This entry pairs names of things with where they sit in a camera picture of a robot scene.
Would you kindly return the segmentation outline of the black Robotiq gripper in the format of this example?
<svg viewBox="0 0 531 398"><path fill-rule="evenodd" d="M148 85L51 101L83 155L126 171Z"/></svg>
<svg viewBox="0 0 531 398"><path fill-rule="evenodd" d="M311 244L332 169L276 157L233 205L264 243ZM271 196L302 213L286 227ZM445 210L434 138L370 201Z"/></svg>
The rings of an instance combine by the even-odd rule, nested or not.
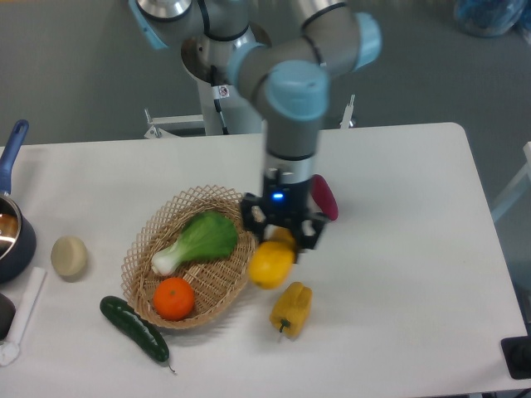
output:
<svg viewBox="0 0 531 398"><path fill-rule="evenodd" d="M312 175L298 174L280 167L264 170L262 196L249 192L240 201L241 219L246 231L261 243L269 225L293 228L295 262L306 250L314 250L328 224L323 212L309 208Z"/></svg>

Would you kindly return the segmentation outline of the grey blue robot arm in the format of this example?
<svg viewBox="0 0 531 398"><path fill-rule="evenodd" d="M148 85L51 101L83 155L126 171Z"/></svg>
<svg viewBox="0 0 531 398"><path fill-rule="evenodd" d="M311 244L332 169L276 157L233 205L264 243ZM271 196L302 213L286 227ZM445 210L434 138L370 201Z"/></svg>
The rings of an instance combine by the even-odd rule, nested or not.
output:
<svg viewBox="0 0 531 398"><path fill-rule="evenodd" d="M246 230L263 239L287 229L312 250L328 217L309 208L329 82L374 62L382 34L343 1L295 1L300 36L274 46L246 1L131 1L140 31L158 50L176 48L196 81L209 135L265 134L260 195L241 200Z"/></svg>

